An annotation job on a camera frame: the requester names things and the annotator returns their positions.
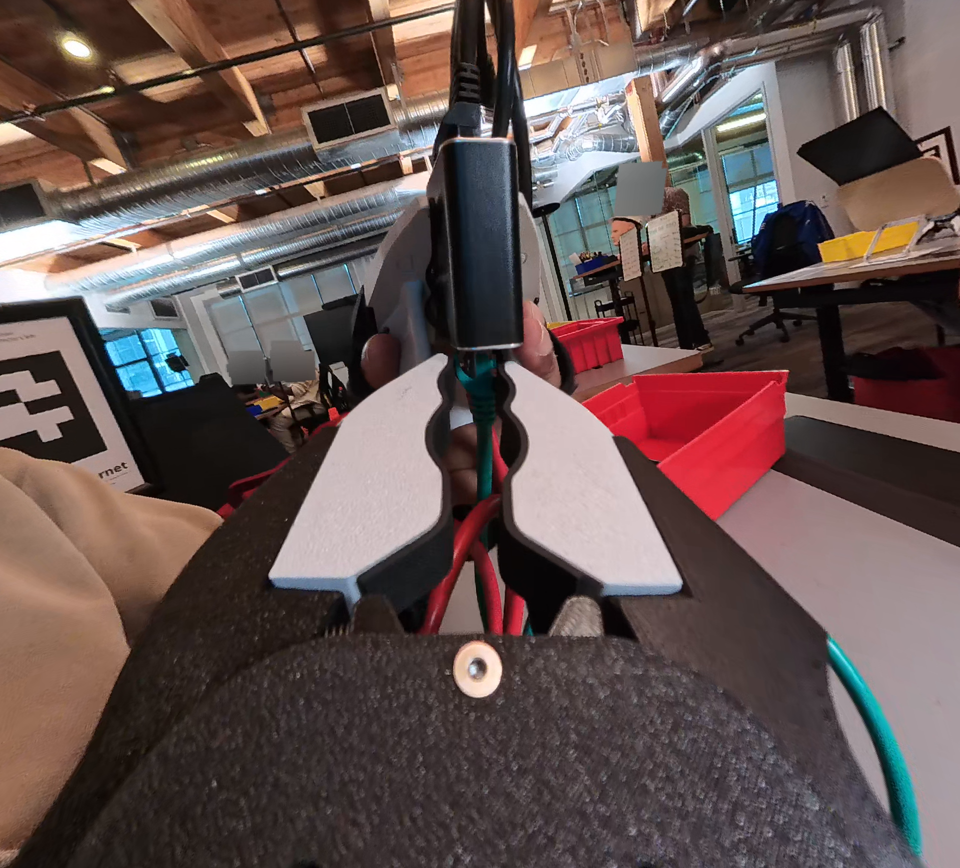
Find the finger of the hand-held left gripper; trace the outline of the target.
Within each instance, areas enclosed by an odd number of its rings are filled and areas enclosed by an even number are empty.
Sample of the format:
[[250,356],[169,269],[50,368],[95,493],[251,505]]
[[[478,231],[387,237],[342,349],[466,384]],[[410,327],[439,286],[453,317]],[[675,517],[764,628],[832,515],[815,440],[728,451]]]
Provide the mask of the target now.
[[428,318],[433,255],[428,198],[413,198],[390,227],[372,263],[370,374],[395,378],[426,358],[450,351],[450,338]]
[[525,196],[518,196],[521,296],[523,302],[537,302],[542,296],[542,252],[536,222]]

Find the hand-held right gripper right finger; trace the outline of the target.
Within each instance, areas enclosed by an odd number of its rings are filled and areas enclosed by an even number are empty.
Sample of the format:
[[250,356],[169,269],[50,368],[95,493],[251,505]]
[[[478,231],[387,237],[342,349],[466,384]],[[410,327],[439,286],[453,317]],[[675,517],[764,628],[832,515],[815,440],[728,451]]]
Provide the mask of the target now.
[[519,452],[502,497],[501,573],[524,598],[669,596],[683,580],[618,441],[518,362],[503,366],[503,428]]

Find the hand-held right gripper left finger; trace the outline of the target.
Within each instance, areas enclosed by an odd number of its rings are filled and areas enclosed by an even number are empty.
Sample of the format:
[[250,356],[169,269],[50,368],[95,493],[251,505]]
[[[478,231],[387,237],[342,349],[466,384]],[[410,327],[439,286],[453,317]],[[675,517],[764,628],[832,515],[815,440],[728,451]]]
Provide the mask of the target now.
[[333,430],[270,569],[272,586],[427,595],[453,559],[453,360],[436,354],[368,396]]

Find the black ethernet splitter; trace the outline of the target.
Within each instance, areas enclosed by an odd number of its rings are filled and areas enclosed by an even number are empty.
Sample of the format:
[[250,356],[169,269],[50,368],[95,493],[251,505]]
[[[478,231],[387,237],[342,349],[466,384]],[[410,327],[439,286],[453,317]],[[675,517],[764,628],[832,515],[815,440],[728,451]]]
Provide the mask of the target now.
[[523,338],[516,148],[456,137],[438,151],[427,186],[428,321],[461,353],[514,349]]

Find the red plastic bin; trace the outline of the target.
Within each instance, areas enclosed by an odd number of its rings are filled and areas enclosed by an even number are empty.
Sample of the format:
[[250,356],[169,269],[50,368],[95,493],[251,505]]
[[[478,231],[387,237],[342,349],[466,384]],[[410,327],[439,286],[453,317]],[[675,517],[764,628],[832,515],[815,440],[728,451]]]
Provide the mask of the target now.
[[583,405],[719,519],[786,452],[788,372],[634,376]]

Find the red parts bin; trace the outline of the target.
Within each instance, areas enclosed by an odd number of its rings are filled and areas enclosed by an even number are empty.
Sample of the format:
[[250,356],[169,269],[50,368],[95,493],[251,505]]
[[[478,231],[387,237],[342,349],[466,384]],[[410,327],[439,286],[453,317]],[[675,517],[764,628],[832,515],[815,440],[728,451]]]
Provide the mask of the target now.
[[623,358],[621,316],[570,321],[549,329],[569,356],[574,374],[603,367]]

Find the black floor lamp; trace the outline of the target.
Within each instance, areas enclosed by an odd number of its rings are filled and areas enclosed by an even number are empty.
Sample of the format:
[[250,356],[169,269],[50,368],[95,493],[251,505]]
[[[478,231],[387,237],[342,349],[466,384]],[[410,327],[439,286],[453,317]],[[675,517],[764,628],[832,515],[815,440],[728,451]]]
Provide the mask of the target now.
[[560,204],[556,202],[536,206],[533,209],[533,216],[534,220],[539,222],[541,228],[541,241],[546,247],[544,250],[548,253],[549,264],[551,266],[551,276],[553,278],[553,286],[557,291],[558,304],[562,305],[563,307],[562,311],[565,318],[564,321],[572,322],[574,317],[570,309],[570,300],[566,289],[566,280],[560,267],[557,247],[549,220],[549,216],[556,213],[559,206]]

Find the black display screen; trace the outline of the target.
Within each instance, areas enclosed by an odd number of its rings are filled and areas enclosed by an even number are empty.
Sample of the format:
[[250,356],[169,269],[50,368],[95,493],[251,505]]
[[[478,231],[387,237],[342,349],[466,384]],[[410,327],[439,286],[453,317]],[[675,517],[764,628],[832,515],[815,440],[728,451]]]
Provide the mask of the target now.
[[353,318],[358,295],[323,304],[320,310],[303,316],[306,332],[319,365],[347,364],[353,351]]

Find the red storage basket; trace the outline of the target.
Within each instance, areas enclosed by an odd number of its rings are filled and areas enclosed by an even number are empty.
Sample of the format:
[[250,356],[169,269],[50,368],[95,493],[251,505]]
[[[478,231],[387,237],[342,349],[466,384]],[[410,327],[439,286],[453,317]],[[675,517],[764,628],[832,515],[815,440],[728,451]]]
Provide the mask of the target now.
[[[300,439],[301,445],[295,451],[298,453],[300,449],[304,448],[313,435],[318,434],[326,428],[336,428],[347,416],[347,414],[348,412],[345,410],[330,407],[326,414],[307,419],[305,423],[300,425],[302,430]],[[293,454],[289,454],[282,462],[268,469],[267,471],[235,481],[229,487],[226,493],[226,502],[219,509],[217,509],[217,514],[219,517],[222,520],[226,520],[232,514],[234,514],[234,512],[244,502],[246,502],[246,500],[250,498],[254,492],[256,492],[276,472],[285,467],[286,464],[293,459],[293,457]]]

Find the white board sign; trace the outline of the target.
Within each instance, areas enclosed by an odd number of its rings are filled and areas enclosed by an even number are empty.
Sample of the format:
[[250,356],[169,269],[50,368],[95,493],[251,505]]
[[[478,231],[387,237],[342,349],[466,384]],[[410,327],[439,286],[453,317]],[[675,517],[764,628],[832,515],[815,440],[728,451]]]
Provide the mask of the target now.
[[683,235],[677,211],[652,217],[646,222],[626,218],[618,218],[614,222],[615,225],[624,226],[617,244],[625,281],[639,278],[645,262],[649,262],[653,273],[663,273],[682,266]]

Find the white ceiling vent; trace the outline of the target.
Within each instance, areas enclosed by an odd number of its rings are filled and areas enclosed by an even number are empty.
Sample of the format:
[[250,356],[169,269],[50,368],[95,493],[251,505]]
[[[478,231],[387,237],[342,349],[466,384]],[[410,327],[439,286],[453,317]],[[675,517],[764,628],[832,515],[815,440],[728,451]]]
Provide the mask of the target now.
[[357,140],[398,130],[385,87],[329,98],[301,108],[304,127],[314,150],[324,151]]

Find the wooden ceiling beam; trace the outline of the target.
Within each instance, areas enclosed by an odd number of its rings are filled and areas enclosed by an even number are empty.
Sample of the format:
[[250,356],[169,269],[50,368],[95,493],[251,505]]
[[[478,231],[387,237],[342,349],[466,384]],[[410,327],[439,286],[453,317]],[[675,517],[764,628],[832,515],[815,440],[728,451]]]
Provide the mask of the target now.
[[665,142],[651,77],[639,75],[631,79],[625,88],[625,99],[640,159],[667,167]]

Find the silver ceiling pipes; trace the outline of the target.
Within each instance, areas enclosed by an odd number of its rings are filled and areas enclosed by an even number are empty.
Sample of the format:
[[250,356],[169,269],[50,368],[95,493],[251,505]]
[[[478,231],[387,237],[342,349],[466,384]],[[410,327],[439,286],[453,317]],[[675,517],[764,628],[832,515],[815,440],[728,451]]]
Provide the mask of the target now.
[[232,228],[177,238],[128,255],[49,274],[44,280],[44,288],[53,297],[72,297],[150,282],[260,247],[263,243],[298,238],[312,230],[325,230],[361,216],[384,212],[423,192],[423,189],[403,187],[400,183],[354,190],[239,222]]

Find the black office chair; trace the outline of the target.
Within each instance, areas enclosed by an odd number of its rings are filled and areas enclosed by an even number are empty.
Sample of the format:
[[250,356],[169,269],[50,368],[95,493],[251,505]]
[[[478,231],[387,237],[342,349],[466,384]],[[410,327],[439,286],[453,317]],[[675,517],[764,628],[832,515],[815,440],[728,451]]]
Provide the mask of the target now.
[[[738,282],[730,285],[729,292],[732,295],[742,295],[746,286],[758,283],[774,275],[784,274],[789,270],[805,267],[808,264],[805,258],[797,242],[775,242],[766,268],[758,267],[759,263],[752,253],[744,255],[743,258],[739,260],[742,262],[743,277]],[[815,323],[816,321],[815,315],[792,310],[783,311],[774,307],[771,312],[751,323],[745,331],[738,334],[734,345],[737,347],[744,346],[748,337],[754,336],[757,332],[768,326],[773,326],[777,329],[777,337],[781,343],[788,343],[790,341],[792,328],[798,328],[806,322]]]

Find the blue backpack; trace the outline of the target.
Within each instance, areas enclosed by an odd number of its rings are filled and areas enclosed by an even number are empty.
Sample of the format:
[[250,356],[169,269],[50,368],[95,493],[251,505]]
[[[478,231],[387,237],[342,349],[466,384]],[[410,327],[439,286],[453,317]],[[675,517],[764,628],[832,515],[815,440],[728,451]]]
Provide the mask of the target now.
[[819,245],[835,238],[820,210],[801,200],[778,207],[764,217],[754,235],[750,253],[759,282],[822,262]]

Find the small yellow bin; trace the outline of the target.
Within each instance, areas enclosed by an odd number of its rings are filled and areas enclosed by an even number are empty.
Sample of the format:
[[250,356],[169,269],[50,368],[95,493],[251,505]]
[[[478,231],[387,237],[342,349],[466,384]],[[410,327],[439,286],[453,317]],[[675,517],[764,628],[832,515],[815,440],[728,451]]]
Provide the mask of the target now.
[[915,236],[919,225],[917,219],[912,219],[821,241],[818,243],[821,261],[863,261],[887,252],[904,250]]

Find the person's beige hoodie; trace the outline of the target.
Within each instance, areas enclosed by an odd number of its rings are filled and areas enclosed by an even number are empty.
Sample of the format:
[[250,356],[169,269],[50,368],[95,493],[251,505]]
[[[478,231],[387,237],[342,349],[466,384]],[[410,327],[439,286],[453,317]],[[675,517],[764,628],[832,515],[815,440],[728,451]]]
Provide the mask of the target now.
[[76,769],[133,642],[221,525],[204,507],[2,449],[2,866]]

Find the red floor basket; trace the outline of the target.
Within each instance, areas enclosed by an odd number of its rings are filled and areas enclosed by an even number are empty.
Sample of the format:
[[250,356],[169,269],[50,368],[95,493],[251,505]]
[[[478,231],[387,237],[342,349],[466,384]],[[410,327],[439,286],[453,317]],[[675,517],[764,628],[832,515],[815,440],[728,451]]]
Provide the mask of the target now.
[[895,347],[846,357],[854,402],[946,422],[959,422],[959,347]]

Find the black monitor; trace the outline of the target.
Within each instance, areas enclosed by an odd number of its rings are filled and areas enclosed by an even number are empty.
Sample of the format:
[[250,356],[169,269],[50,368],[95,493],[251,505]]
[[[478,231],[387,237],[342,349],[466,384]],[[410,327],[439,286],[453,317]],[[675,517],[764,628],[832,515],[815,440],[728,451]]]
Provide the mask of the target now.
[[797,155],[838,187],[923,156],[916,142],[883,107],[805,142]]

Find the cardboard sheet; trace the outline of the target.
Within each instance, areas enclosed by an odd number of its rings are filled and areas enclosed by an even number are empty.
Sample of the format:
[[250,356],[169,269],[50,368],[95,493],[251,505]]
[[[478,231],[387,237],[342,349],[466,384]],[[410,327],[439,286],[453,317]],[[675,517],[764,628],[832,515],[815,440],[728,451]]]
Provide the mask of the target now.
[[932,156],[921,156],[841,186],[837,198],[857,231],[926,216],[951,216],[959,191],[949,170]]

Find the silver air duct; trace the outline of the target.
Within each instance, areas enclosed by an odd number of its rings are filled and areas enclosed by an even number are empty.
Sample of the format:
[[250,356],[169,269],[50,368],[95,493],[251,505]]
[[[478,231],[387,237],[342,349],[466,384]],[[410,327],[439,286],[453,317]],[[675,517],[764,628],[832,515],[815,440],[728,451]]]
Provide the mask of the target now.
[[303,124],[224,149],[193,152],[162,165],[110,176],[94,185],[44,192],[42,199],[53,217],[97,233],[430,149],[448,110],[448,95],[438,92],[390,102],[397,131],[320,154]]

